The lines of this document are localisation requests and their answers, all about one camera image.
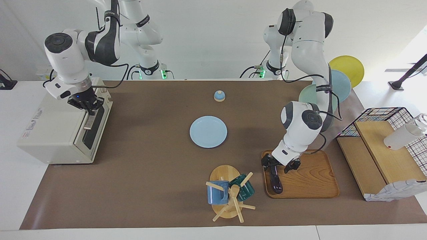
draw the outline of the transparent container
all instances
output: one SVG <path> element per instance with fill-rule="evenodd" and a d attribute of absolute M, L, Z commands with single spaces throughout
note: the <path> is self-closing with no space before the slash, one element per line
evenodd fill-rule
<path fill-rule="evenodd" d="M 392 150 L 399 150 L 426 133 L 427 114 L 422 113 L 387 136 L 384 139 L 384 144 Z"/>

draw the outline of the wire basket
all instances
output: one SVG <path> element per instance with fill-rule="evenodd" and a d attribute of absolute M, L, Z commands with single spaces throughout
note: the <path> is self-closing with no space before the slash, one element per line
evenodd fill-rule
<path fill-rule="evenodd" d="M 338 138 L 342 137 L 360 137 L 359 132 L 354 125 L 355 122 L 366 121 L 387 121 L 394 130 L 403 126 L 406 122 L 412 119 L 413 116 L 406 108 L 369 108 L 366 109 L 356 120 L 354 120 L 347 128 L 345 128 Z M 427 177 L 427 135 L 414 140 L 405 146 L 408 152 L 414 158 L 423 174 Z"/>

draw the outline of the brown table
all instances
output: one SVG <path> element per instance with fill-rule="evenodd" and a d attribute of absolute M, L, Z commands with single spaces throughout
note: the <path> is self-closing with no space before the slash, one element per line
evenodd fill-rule
<path fill-rule="evenodd" d="M 340 195 L 333 199 L 271 199 L 265 194 L 260 154 L 283 137 L 280 112 L 310 82 L 125 82 L 111 90 L 114 104 L 95 162 L 50 165 L 21 229 L 205 227 L 224 225 L 338 225 L 427 222 L 414 197 L 364 201 L 336 140 L 325 149 Z M 215 102 L 216 90 L 226 93 Z M 344 121 L 329 141 L 363 110 L 354 92 L 342 104 Z M 213 115 L 227 125 L 225 142 L 196 146 L 189 127 Z M 316 141 L 313 148 L 320 146 Z M 245 201 L 245 222 L 219 219 L 206 199 L 211 171 L 229 164 L 254 173 L 256 193 Z"/>

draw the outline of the green mug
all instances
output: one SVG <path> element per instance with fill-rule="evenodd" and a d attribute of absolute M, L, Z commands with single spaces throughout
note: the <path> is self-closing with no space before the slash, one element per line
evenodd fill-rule
<path fill-rule="evenodd" d="M 232 187 L 233 185 L 238 185 L 240 187 L 239 194 L 237 195 L 237 200 L 239 202 L 245 201 L 255 193 L 255 189 L 252 187 L 252 184 L 249 181 L 247 181 L 243 187 L 240 186 L 245 178 L 246 174 L 242 174 L 231 180 L 228 184 L 229 187 Z"/>

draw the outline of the white table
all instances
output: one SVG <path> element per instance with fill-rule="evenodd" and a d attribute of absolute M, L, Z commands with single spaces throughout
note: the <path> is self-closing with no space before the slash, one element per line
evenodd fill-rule
<path fill-rule="evenodd" d="M 389 91 L 385 82 L 362 82 L 355 91 L 364 107 L 404 106 L 416 115 L 427 112 L 427 105 L 416 101 L 422 88 L 407 81 L 404 92 Z M 265 239 L 272 233 L 286 239 L 427 239 L 427 224 L 344 225 L 283 227 L 217 227 L 217 228 L 113 228 L 53 229 L 17 231 L 47 169 L 47 165 L 16 147 L 16 141 L 27 126 L 46 91 L 41 82 L 19 82 L 12 91 L 0 91 L 0 239 Z M 427 212 L 427 193 L 417 196 Z"/>

